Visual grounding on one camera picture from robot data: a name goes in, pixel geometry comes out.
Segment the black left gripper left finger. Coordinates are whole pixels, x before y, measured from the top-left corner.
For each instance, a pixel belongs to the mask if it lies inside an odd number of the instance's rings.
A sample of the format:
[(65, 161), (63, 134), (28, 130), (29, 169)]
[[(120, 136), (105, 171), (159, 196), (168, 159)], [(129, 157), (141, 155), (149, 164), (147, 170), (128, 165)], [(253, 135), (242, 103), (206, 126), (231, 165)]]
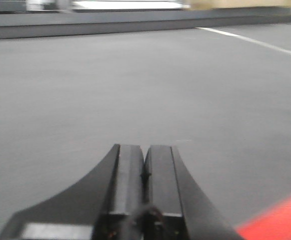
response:
[(16, 212), (0, 240), (105, 240), (142, 206), (143, 164), (140, 146), (115, 144), (75, 184)]

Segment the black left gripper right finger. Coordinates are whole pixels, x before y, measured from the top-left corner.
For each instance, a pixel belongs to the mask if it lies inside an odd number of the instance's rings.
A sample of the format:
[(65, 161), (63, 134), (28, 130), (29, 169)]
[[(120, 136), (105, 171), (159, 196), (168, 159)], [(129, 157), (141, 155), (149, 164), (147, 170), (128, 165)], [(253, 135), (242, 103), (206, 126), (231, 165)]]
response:
[(159, 218), (146, 222), (146, 240), (241, 240), (202, 191), (175, 146), (152, 145), (145, 158), (146, 201)]

